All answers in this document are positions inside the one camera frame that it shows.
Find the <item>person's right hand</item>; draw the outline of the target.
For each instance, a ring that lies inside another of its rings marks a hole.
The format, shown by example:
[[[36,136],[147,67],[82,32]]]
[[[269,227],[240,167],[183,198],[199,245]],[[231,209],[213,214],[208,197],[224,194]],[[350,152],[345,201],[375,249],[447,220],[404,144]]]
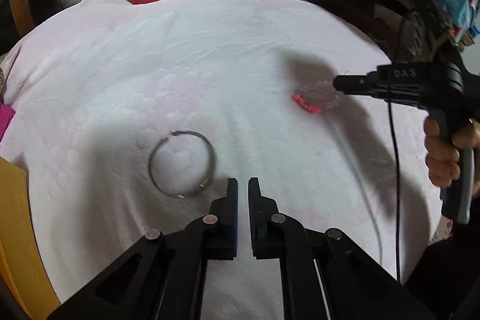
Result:
[[[479,197],[479,123],[473,121],[457,132],[451,144],[443,140],[439,124],[431,117],[425,119],[424,133],[427,151],[425,165],[429,170],[430,182],[439,188],[447,188],[459,179],[460,151],[473,149],[475,174],[472,192],[473,197]]]

